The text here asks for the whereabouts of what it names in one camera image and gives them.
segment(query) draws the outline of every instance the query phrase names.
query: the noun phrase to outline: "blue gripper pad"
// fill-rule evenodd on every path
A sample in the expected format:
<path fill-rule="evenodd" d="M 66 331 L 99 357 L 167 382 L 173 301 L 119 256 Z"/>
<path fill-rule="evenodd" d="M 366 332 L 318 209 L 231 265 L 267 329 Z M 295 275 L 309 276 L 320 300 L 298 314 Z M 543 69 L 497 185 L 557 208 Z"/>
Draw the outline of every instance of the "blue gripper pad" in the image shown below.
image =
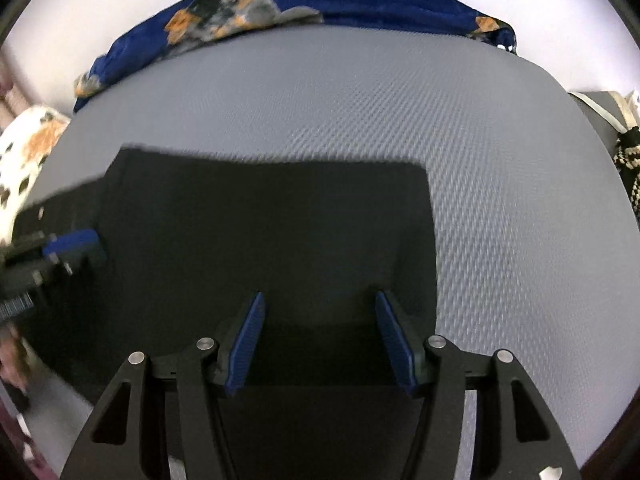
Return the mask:
<path fill-rule="evenodd" d="M 93 229 L 83 229 L 69 233 L 68 235 L 63 235 L 53 242 L 50 242 L 42 248 L 42 255 L 49 256 L 53 253 L 64 254 L 69 251 L 99 244 L 100 238 L 98 238 L 98 233 Z"/>
<path fill-rule="evenodd" d="M 412 333 L 406 316 L 392 297 L 378 292 L 374 311 L 396 383 L 407 394 L 414 396 L 418 386 L 424 382 L 425 352 L 422 342 Z"/>
<path fill-rule="evenodd" d="M 238 336 L 230 348 L 228 364 L 226 366 L 225 394 L 232 397 L 244 386 L 244 381 L 249 373 L 251 360 L 254 357 L 255 347 L 258 344 L 260 332 L 266 316 L 266 304 L 264 296 L 258 292 L 252 301 L 251 307 L 242 322 Z"/>

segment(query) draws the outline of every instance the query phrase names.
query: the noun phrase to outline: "gray textured mat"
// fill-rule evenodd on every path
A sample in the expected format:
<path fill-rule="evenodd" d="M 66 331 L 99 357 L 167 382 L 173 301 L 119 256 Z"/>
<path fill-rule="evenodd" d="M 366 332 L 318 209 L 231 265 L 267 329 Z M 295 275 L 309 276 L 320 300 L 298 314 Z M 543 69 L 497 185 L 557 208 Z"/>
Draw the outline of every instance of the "gray textured mat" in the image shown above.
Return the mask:
<path fill-rule="evenodd" d="M 578 463 L 638 387 L 633 213 L 587 119 L 526 60 L 463 38 L 325 26 L 235 38 L 95 98 L 30 200 L 102 173 L 123 143 L 418 161 L 436 225 L 438 331 L 465 350 L 512 349 Z"/>

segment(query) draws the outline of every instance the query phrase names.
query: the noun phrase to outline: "screw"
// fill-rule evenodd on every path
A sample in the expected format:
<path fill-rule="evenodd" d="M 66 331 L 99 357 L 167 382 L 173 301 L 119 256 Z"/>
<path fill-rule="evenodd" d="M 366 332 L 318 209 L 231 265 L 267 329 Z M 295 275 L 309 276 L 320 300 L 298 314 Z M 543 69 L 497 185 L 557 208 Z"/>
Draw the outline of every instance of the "screw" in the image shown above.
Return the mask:
<path fill-rule="evenodd" d="M 132 365 L 139 365 L 144 360 L 145 360 L 145 355 L 142 352 L 133 352 L 133 354 L 129 356 L 129 362 Z"/>
<path fill-rule="evenodd" d="M 447 344 L 447 340 L 441 335 L 432 335 L 428 340 L 429 346 L 434 348 L 443 348 Z"/>
<path fill-rule="evenodd" d="M 503 363 L 510 363 L 513 361 L 513 354 L 508 350 L 498 350 L 498 359 Z"/>
<path fill-rule="evenodd" d="M 42 283 L 44 283 L 44 280 L 42 279 L 42 274 L 40 273 L 39 270 L 34 270 L 31 273 L 31 277 L 33 278 L 33 283 L 35 283 L 36 286 L 40 286 L 42 285 Z"/>
<path fill-rule="evenodd" d="M 214 347 L 214 345 L 216 344 L 215 341 L 213 341 L 212 338 L 210 337 L 203 337 L 201 339 L 198 339 L 198 342 L 196 343 L 196 346 L 200 349 L 200 350 L 209 350 L 211 348 Z"/>

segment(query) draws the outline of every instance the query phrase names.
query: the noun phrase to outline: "navy blue patterned fabric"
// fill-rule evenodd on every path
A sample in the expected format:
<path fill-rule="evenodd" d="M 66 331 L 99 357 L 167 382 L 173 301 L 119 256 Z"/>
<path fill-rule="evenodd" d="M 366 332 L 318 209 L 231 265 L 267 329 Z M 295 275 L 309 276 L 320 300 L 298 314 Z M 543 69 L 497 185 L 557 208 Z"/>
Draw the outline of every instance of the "navy blue patterned fabric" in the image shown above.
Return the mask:
<path fill-rule="evenodd" d="M 155 60 L 229 36 L 291 23 L 466 36 L 515 54 L 505 22 L 457 0 L 182 0 L 119 37 L 76 81 L 76 106 Z"/>

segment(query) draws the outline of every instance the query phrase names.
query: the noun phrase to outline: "white rope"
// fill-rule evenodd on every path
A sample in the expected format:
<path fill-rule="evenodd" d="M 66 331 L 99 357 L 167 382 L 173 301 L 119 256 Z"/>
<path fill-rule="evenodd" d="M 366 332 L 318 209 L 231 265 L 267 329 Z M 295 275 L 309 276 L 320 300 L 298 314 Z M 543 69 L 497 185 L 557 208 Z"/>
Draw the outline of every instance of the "white rope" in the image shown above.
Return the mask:
<path fill-rule="evenodd" d="M 638 122 L 631 112 L 631 107 L 625 101 L 625 99 L 618 92 L 609 92 L 609 95 L 613 97 L 613 100 L 620 108 L 620 112 L 622 112 L 622 116 L 625 118 L 626 129 L 630 130 L 631 128 L 638 126 Z"/>
<path fill-rule="evenodd" d="M 615 130 L 617 130 L 621 134 L 626 134 L 629 128 L 625 128 L 622 123 L 617 120 L 613 115 L 607 112 L 602 106 L 600 106 L 596 101 L 587 97 L 585 94 L 581 94 L 580 92 L 569 92 L 569 94 L 576 96 L 580 101 L 586 104 L 589 108 L 591 108 L 594 112 L 596 112 L 600 117 L 602 117 L 607 123 L 611 124 Z"/>

